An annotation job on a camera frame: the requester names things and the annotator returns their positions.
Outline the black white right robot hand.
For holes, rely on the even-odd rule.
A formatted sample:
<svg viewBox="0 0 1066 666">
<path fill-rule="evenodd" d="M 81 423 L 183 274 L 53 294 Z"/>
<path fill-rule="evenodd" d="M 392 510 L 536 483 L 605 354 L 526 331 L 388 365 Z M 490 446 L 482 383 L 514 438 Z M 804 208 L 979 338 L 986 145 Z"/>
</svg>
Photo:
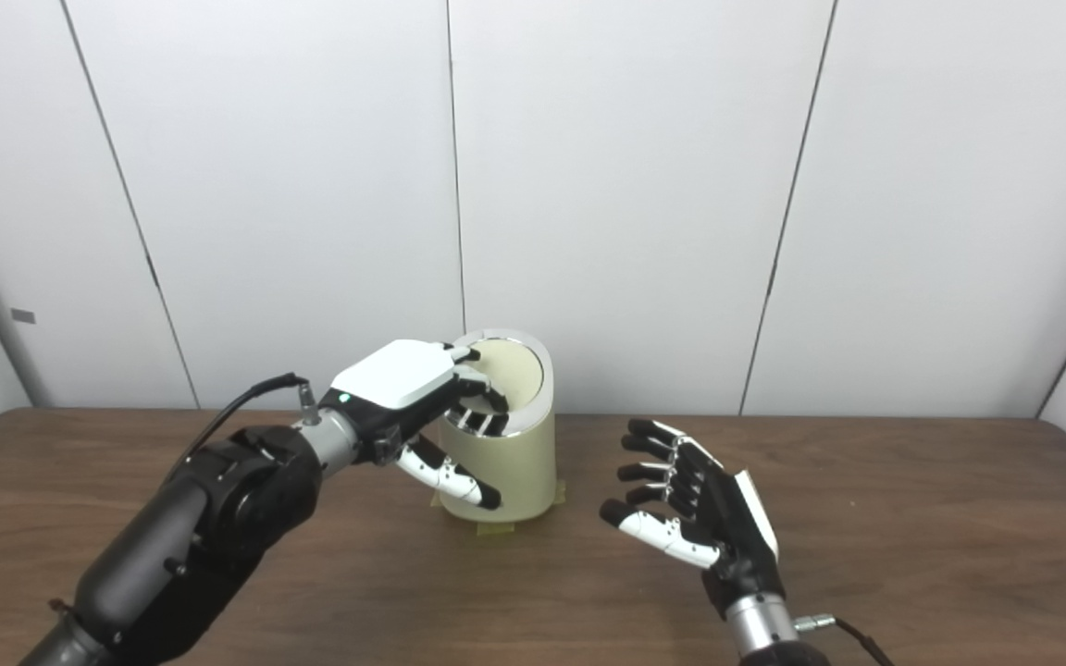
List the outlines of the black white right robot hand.
<svg viewBox="0 0 1066 666">
<path fill-rule="evenodd" d="M 720 619 L 743 599 L 784 601 L 775 530 L 749 471 L 729 473 L 697 439 L 655 420 L 627 422 L 621 446 L 651 461 L 617 469 L 618 480 L 639 486 L 605 500 L 605 523 L 697 566 Z"/>
</svg>

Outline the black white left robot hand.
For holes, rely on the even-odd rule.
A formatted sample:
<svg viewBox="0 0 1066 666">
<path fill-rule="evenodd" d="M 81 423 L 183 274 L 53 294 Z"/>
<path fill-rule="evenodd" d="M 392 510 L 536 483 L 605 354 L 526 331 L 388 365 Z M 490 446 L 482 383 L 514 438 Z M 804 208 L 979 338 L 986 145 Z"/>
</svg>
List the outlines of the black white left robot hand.
<svg viewBox="0 0 1066 666">
<path fill-rule="evenodd" d="M 479 509 L 500 509 L 501 493 L 430 441 L 422 431 L 465 397 L 483 397 L 492 415 L 485 426 L 507 421 L 508 397 L 471 363 L 482 354 L 414 339 L 399 339 L 348 367 L 318 402 L 313 425 L 296 423 L 312 446 L 322 475 L 350 465 L 398 465 L 414 480 Z"/>
</svg>

